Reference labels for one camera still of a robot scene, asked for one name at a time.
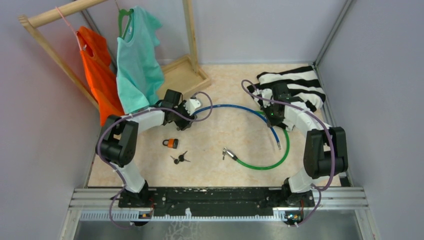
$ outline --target white wall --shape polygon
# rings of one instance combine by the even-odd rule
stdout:
[[[93,159],[98,111],[17,19],[68,2],[14,0],[0,8],[0,239],[57,239]],[[68,19],[84,24],[78,14]],[[65,23],[41,30],[84,77]]]
[[[157,36],[159,63],[189,52],[181,0],[117,0],[136,5],[163,24]],[[344,0],[193,0],[199,61],[209,63],[293,63],[316,59]],[[89,10],[116,54],[118,9],[107,1]]]
[[[357,1],[319,66],[381,239],[422,239],[424,2]]]

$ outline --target clothes rack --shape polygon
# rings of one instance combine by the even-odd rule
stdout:
[[[58,8],[66,17],[84,11],[105,1],[107,0],[76,0]],[[184,96],[190,97],[195,92],[211,85],[211,79],[199,67],[198,63],[192,0],[182,0],[182,4],[184,8],[185,25],[187,29],[190,54],[186,54],[171,62],[170,64],[162,67],[165,81],[160,89],[156,92],[160,99],[163,98],[167,89],[181,92]],[[61,19],[59,12],[54,8],[32,17],[20,15],[18,19],[22,26],[56,62],[56,64],[59,65],[59,67],[77,86],[77,88],[84,94],[84,96],[87,97],[87,99],[96,108],[99,108],[98,103],[90,89],[83,84],[82,80],[75,74],[74,71],[72,71],[66,61],[57,53],[46,37],[44,37],[43,34],[41,34],[41,32],[37,29],[41,26]]]

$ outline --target orange shirt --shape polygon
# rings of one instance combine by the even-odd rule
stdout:
[[[109,68],[111,56],[108,45],[104,37],[84,26],[79,28],[77,36],[83,48],[79,53],[82,57],[85,77],[98,102],[100,125],[103,126],[109,115],[124,115],[118,97],[117,77]]]

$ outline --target clothes hanger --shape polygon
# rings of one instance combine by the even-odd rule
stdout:
[[[72,30],[73,34],[75,35],[75,37],[76,37],[76,42],[78,43],[79,50],[80,50],[80,51],[81,51],[81,50],[83,50],[83,48],[81,47],[80,40],[78,39],[77,31],[75,31],[75,29],[72,27],[71,23],[70,23],[70,22],[68,22],[68,20],[66,20],[65,16],[62,14],[62,12],[59,10],[59,8],[58,8],[58,7],[56,7],[56,10],[59,12],[60,16],[61,16],[61,17],[62,17],[62,19],[65,21],[66,25],[67,25],[67,26],[68,26],[68,27]]]
[[[134,13],[134,9],[132,8],[129,11],[125,9],[119,10],[119,15],[118,15],[119,36],[122,36],[122,39],[125,39],[125,35],[127,34],[128,28],[130,27],[131,20],[132,20],[132,17],[131,17],[132,13]],[[126,23],[125,31],[122,34],[122,20],[125,16],[128,16],[128,22]]]

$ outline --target mint green shirt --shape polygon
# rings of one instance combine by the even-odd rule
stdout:
[[[155,58],[155,47],[160,44],[155,31],[162,24],[139,6],[133,10],[125,39],[117,38],[116,85],[126,114],[155,104],[159,100],[156,91],[165,80]]]

